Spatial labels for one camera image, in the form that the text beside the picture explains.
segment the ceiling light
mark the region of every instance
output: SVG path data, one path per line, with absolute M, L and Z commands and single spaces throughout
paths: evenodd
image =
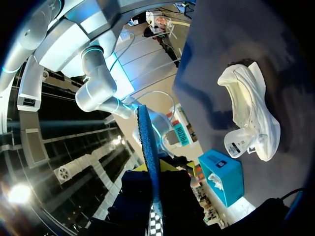
M 119 140 L 119 139 L 114 139 L 112 142 L 113 142 L 113 144 L 115 144 L 115 145 L 120 144 L 120 140 Z
M 31 196 L 31 189 L 27 185 L 17 184 L 13 186 L 8 194 L 9 202 L 24 204 Z

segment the shoe label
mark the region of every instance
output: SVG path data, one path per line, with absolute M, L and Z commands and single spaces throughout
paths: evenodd
M 241 151 L 238 149 L 238 147 L 236 146 L 235 143 L 231 143 L 231 144 L 229 145 L 228 152 L 229 152 L 229 153 L 233 153 L 233 154 L 235 154 L 236 152 L 237 152 L 237 153 L 241 153 Z

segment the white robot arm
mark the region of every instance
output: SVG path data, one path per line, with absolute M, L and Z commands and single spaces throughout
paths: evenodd
M 40 74 L 45 67 L 61 71 L 68 77 L 87 75 L 89 80 L 75 95 L 83 111 L 106 111 L 123 118 L 133 116 L 139 103 L 133 99 L 124 103 L 113 96 L 117 86 L 105 59 L 112 54 L 124 24 L 131 17 L 167 2 L 173 1 L 65 0 L 62 5 L 60 0 L 47 0 L 25 23 L 14 41 L 2 68 L 0 94 L 33 54 L 23 74 L 20 87 L 23 99 L 19 109 L 24 105 L 33 106 L 29 111 L 39 109 L 36 98 L 41 89 Z M 29 103 L 30 98 L 34 98 L 36 106 Z M 149 113 L 158 136 L 169 131 L 171 124 L 165 115 Z

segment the black cable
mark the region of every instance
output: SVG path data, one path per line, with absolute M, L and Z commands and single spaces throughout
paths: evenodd
M 284 199 L 286 199 L 287 197 L 291 196 L 292 194 L 298 193 L 298 192 L 301 192 L 301 191 L 304 191 L 304 190 L 305 190 L 304 188 L 297 188 L 297 189 L 295 189 L 295 190 L 285 194 L 282 198 L 280 198 L 280 200 L 283 201 Z
M 170 11 L 170 12 L 174 12 L 174 13 L 180 13 L 180 14 L 182 14 L 182 12 L 178 9 L 178 8 L 176 8 L 177 10 L 178 10 L 178 12 L 176 12 L 176 11 L 172 11 L 172 10 L 169 10 L 169 9 L 166 9 L 166 8 L 164 8 L 164 7 L 160 7 L 161 9 L 163 9 L 163 10 L 165 10 L 165 11 Z
M 168 18 L 174 18 L 174 19 L 181 20 L 181 21 L 185 21 L 185 20 L 183 20 L 183 19 L 176 18 L 176 17 L 172 17 L 172 16 L 166 16 L 166 17 L 168 17 Z

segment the teal label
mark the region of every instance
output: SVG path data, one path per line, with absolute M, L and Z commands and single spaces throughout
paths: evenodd
M 174 129 L 175 129 L 175 133 L 176 133 L 179 141 L 181 142 L 181 145 L 185 146 L 185 145 L 189 144 L 188 137 L 185 133 L 185 130 L 184 130 L 182 124 L 180 124 L 180 123 L 176 124 L 174 126 Z

